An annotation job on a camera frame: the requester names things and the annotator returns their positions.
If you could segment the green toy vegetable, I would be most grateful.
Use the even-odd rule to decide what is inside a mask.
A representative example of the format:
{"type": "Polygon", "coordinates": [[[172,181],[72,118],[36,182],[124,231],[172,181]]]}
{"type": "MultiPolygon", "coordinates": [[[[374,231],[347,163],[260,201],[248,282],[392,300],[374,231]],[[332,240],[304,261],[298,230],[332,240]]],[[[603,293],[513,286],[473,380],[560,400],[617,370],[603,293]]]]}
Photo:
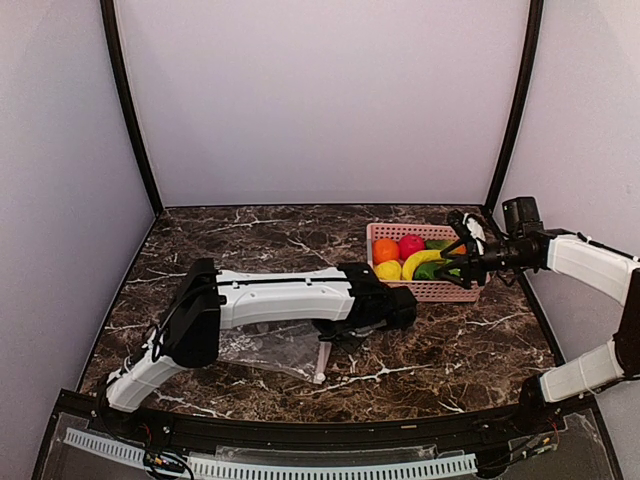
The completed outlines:
{"type": "Polygon", "coordinates": [[[420,264],[413,272],[413,281],[434,281],[437,279],[436,271],[440,265],[435,262],[425,262],[420,264]]]}

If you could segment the yellow toy banana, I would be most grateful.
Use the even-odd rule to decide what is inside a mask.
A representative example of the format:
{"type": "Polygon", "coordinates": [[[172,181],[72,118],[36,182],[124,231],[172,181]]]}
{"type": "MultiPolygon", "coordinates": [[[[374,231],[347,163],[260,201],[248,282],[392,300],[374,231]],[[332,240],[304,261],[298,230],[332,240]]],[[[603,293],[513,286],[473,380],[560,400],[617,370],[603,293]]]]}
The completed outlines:
{"type": "Polygon", "coordinates": [[[435,271],[448,262],[443,259],[439,250],[421,250],[409,256],[402,266],[401,279],[405,281],[431,281],[435,280],[435,271]],[[421,273],[415,277],[416,271],[427,264],[426,273],[421,273]]]}

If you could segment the clear zip top bag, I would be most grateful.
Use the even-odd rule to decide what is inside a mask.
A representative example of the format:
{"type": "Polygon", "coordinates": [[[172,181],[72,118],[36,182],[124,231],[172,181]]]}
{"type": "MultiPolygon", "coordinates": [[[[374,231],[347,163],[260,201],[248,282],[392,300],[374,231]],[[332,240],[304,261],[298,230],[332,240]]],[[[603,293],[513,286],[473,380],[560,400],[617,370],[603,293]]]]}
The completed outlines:
{"type": "Polygon", "coordinates": [[[321,385],[331,350],[310,322],[269,322],[222,330],[218,360],[321,385]]]}

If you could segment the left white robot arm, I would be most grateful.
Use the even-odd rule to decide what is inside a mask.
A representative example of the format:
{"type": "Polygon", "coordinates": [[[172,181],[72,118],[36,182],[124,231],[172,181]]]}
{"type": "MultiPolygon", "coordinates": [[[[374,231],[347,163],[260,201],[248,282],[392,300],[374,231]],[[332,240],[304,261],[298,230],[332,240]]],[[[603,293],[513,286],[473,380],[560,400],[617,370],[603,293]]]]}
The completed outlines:
{"type": "Polygon", "coordinates": [[[219,270],[196,261],[138,351],[110,373],[101,417],[120,436],[141,427],[141,403],[172,376],[217,361],[220,334],[246,325],[309,321],[322,342],[357,349],[373,331],[404,330],[417,315],[406,286],[382,282],[365,263],[298,273],[219,270]]]}

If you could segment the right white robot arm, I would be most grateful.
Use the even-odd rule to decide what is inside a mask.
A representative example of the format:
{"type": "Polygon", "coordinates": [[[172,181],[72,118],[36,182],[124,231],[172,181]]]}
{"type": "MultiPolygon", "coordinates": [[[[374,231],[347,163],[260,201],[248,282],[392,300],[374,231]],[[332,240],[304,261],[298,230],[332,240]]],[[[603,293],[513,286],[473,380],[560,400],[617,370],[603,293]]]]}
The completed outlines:
{"type": "Polygon", "coordinates": [[[486,243],[469,234],[440,253],[436,276],[461,288],[489,273],[539,272],[534,283],[568,360],[525,381],[510,424],[534,432],[549,408],[639,378],[639,260],[582,234],[541,230],[486,243]]]}

